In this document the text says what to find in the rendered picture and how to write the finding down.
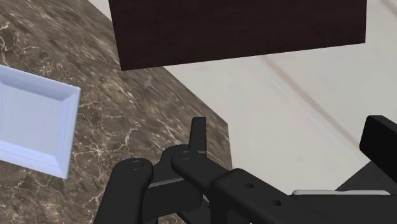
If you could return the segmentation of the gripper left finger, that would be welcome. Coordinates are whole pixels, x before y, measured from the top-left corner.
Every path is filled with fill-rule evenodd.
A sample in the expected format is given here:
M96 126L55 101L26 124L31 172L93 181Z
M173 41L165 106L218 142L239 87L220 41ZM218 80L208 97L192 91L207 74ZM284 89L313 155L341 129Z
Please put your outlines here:
M230 224L230 210L212 184L227 170L206 156L206 119L192 119L188 144L166 148L159 163L118 162L94 224L158 224L176 213L186 224Z

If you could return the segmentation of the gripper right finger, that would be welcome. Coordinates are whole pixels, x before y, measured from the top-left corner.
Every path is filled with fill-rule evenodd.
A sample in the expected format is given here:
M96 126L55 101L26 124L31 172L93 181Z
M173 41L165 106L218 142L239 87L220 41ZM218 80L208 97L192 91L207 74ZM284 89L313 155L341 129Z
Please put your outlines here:
M382 115L368 116L359 150L370 161L338 189L385 190L397 194L397 123Z

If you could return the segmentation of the white square plate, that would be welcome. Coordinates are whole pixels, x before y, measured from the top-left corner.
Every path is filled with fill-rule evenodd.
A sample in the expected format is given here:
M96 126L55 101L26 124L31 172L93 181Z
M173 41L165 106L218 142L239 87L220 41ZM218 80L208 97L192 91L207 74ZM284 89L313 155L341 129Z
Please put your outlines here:
M81 89L0 65L0 160L66 179Z

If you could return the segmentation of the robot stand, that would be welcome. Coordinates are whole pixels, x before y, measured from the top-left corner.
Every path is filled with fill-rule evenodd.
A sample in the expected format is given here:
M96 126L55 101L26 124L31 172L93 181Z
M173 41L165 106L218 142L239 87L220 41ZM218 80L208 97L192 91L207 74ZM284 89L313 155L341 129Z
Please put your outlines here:
M124 71L365 42L367 0L109 0Z

